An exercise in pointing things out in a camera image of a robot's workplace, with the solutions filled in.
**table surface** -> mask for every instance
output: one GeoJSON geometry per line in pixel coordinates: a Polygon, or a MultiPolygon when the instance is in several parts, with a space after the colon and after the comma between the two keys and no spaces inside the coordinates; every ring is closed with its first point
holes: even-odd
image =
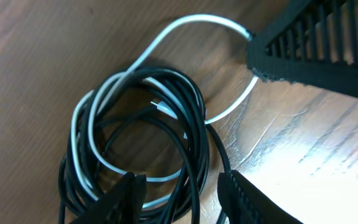
{"type": "MultiPolygon", "coordinates": [[[[75,105],[139,56],[170,21],[210,13],[260,32],[287,3],[0,0],[0,223],[57,223],[58,165],[75,105]]],[[[189,74],[212,115],[229,106],[252,76],[245,46],[230,30],[188,24],[152,57],[189,74]]],[[[135,93],[128,97],[132,101],[119,109],[138,105],[135,93]]],[[[238,109],[213,126],[232,167],[287,212],[305,223],[358,223],[358,99],[259,81],[238,109]]],[[[181,166],[161,130],[139,124],[128,133],[110,153],[112,163],[161,175],[181,166]]],[[[212,147],[202,223],[218,217],[216,181],[222,170],[212,147]]],[[[149,185],[148,198],[173,184],[149,185]]]]}

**black cable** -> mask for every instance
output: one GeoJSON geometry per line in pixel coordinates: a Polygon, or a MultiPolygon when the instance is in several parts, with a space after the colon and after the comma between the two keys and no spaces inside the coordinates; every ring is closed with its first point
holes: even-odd
{"type": "MultiPolygon", "coordinates": [[[[98,185],[97,178],[102,164],[97,160],[89,147],[87,131],[91,105],[101,85],[93,92],[84,108],[82,108],[80,117],[78,118],[78,129],[76,130],[76,135],[80,137],[78,156],[80,158],[81,170],[89,180],[93,192],[98,197],[104,194],[98,185]]],[[[200,194],[205,186],[209,169],[207,130],[222,157],[224,171],[229,172],[230,170],[229,159],[223,143],[213,127],[210,124],[205,125],[205,114],[206,109],[203,96],[191,78],[172,68],[142,67],[137,69],[120,85],[117,93],[114,93],[113,96],[110,97],[107,106],[95,117],[95,135],[101,133],[106,126],[119,124],[107,138],[101,153],[102,156],[106,155],[123,130],[134,122],[142,121],[163,129],[175,143],[183,158],[183,166],[178,177],[177,185],[168,202],[158,208],[142,211],[139,223],[171,223],[180,219],[188,213],[189,210],[191,210],[191,222],[200,222],[200,194]],[[178,77],[178,75],[176,75],[178,73],[185,77],[186,80],[178,77]],[[152,77],[160,83],[163,83],[164,86],[178,98],[183,107],[183,111],[160,89],[142,83],[142,80],[147,77],[152,77]],[[172,109],[177,115],[178,122],[182,126],[183,131],[186,133],[186,146],[167,123],[156,117],[159,111],[154,106],[141,109],[132,114],[120,114],[105,118],[109,109],[114,106],[117,100],[129,88],[138,88],[147,91],[156,98],[164,101],[172,109]]],[[[58,188],[62,200],[59,223],[64,222],[65,207],[78,216],[84,213],[90,205],[95,203],[94,199],[82,188],[76,175],[70,139],[67,146],[67,156],[62,159],[60,164],[58,188]]],[[[225,219],[225,214],[221,212],[218,223],[224,223],[225,219]]]]}

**coiled cable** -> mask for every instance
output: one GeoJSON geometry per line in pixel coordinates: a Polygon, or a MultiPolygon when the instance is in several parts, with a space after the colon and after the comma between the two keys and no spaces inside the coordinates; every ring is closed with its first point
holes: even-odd
{"type": "MultiPolygon", "coordinates": [[[[143,121],[162,128],[175,143],[183,158],[183,167],[176,173],[166,177],[147,178],[148,182],[165,182],[174,178],[178,180],[170,195],[144,204],[143,208],[150,208],[166,202],[158,208],[142,211],[140,223],[171,223],[185,215],[190,209],[192,211],[191,222],[200,222],[200,194],[205,185],[209,167],[206,130],[217,145],[224,170],[228,172],[230,170],[229,159],[218,134],[210,123],[234,110],[254,87],[257,77],[253,77],[248,87],[228,109],[206,120],[203,96],[191,78],[172,68],[140,67],[158,43],[173,29],[182,24],[197,21],[221,24],[236,30],[246,40],[251,39],[251,35],[245,28],[228,19],[206,14],[185,16],[166,27],[129,68],[112,74],[97,89],[87,93],[74,110],[67,154],[60,165],[58,181],[62,200],[60,223],[64,222],[65,207],[75,215],[81,215],[104,194],[97,180],[100,166],[105,166],[119,174],[126,173],[125,170],[106,161],[104,155],[117,136],[135,121],[143,121]],[[172,110],[186,135],[186,146],[167,123],[154,116],[158,113],[156,106],[146,107],[133,114],[106,118],[106,113],[130,88],[138,88],[153,94],[172,110]],[[108,137],[104,148],[98,149],[94,136],[106,126],[116,123],[119,125],[108,137]]],[[[218,221],[224,222],[224,217],[221,213],[218,221]]]]}

